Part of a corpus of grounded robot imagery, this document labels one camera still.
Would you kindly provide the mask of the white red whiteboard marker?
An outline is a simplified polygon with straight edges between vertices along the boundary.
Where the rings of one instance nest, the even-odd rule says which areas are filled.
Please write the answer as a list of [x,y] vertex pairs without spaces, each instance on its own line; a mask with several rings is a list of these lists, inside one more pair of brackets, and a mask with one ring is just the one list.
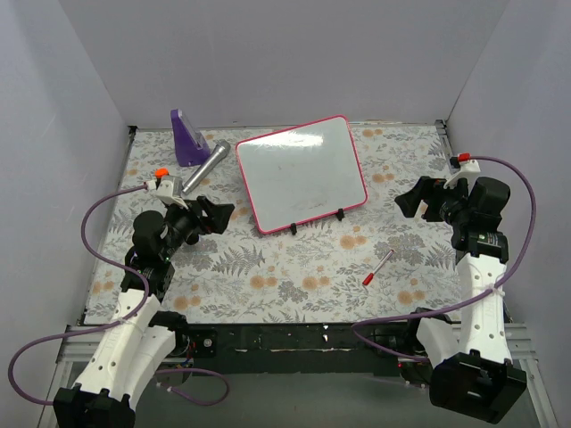
[[382,267],[386,264],[386,262],[394,255],[394,250],[389,250],[383,258],[379,260],[375,268],[366,276],[366,278],[362,281],[362,285],[367,287],[372,280],[374,279],[375,275],[382,269]]

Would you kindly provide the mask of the pink framed whiteboard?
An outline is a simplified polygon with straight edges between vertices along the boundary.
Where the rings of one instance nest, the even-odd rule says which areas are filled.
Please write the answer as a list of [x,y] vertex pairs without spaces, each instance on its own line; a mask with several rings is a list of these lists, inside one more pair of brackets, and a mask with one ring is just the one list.
[[368,191],[348,119],[343,115],[253,137],[236,144],[237,164],[258,230],[365,204]]

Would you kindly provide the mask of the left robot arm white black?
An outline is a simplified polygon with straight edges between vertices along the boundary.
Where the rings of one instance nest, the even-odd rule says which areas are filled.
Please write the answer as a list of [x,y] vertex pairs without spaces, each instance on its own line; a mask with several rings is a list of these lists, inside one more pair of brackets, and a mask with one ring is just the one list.
[[59,426],[134,426],[138,401],[161,362],[194,345],[185,317],[161,311],[174,276],[172,256],[203,235],[223,234],[234,209],[199,196],[170,202],[164,213],[145,210],[135,218],[112,328],[103,333],[74,385],[56,392]]

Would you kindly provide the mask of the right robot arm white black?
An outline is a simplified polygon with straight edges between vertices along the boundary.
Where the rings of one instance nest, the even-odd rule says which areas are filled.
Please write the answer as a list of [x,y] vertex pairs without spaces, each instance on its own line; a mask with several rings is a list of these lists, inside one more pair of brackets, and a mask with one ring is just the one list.
[[395,199],[407,218],[425,203],[425,221],[452,227],[461,295],[468,301],[459,336],[446,316],[423,317],[404,331],[404,345],[427,354],[433,405],[489,424],[497,424],[526,389],[526,374],[514,366],[507,344],[497,286],[509,260],[507,237],[498,230],[509,197],[509,186],[490,177],[473,185],[462,178],[448,187],[441,178],[422,176]]

